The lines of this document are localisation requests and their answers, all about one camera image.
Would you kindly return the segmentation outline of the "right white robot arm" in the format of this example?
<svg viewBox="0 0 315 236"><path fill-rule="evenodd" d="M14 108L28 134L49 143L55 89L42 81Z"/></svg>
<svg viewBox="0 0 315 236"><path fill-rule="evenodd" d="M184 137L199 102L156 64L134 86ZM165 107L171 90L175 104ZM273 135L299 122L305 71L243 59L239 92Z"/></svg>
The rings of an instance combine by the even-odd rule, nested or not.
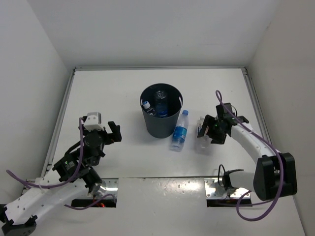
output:
<svg viewBox="0 0 315 236"><path fill-rule="evenodd" d="M197 138L207 138L211 144L223 145L233 138L256 164L253 173L243 169L224 171L219 186L224 190L243 187L255 192L262 201L297 193L295 159L289 153L273 150L257 135L244 116L237 116L230 103L217 105L217 116L206 115L197 129Z"/></svg>

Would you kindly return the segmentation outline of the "orange white label bottle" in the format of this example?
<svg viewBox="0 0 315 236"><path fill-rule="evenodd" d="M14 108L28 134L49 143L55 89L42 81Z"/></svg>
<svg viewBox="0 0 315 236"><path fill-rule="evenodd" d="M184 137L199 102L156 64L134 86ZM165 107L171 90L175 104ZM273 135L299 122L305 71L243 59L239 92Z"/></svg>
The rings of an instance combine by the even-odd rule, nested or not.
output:
<svg viewBox="0 0 315 236"><path fill-rule="evenodd" d="M196 126L197 135L201 131L203 122L204 122L204 118L203 117L200 117L200 119L197 121L197 126ZM207 135L205 135L203 137L200 137L200 138L196 138L195 139L195 150L196 150L196 152L199 153L199 154L203 154L203 155L209 155L210 154L211 141L212 141L212 139L209 138Z"/></svg>

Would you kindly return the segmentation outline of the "short blue label bottle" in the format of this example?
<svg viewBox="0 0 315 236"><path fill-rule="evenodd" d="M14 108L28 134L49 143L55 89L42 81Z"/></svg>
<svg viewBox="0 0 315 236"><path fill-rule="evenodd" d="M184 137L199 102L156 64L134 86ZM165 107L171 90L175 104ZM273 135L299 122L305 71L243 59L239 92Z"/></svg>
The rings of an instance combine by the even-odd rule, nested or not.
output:
<svg viewBox="0 0 315 236"><path fill-rule="evenodd" d="M164 90L155 92L156 111L160 118L168 117L167 93Z"/></svg>

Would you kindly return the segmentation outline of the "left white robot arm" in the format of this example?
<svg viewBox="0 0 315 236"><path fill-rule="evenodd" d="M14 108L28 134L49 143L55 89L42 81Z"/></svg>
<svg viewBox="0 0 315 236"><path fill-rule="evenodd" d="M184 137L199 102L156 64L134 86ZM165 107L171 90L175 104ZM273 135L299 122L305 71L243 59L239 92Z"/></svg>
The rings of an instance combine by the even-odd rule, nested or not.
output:
<svg viewBox="0 0 315 236"><path fill-rule="evenodd" d="M22 184L28 188L16 200L0 206L2 232L5 236L29 236L38 223L61 207L71 208L71 202L82 195L93 200L93 207L116 194L107 190L106 183L93 169L105 156L106 145L122 140L120 126L108 122L111 133L101 124L87 124L87 117L79 119L80 140L72 145L47 174L35 183Z"/></svg>

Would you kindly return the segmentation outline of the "clear crushed plastic bottle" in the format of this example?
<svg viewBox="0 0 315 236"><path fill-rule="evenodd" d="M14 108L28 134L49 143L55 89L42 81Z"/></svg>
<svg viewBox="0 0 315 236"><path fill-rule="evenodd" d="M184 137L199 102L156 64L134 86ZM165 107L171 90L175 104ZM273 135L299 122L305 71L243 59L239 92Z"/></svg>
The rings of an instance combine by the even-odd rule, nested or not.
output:
<svg viewBox="0 0 315 236"><path fill-rule="evenodd" d="M145 110L145 112L147 114L149 114L150 116L155 117L157 115L154 107L149 103L149 101L144 101L142 103L143 109Z"/></svg>

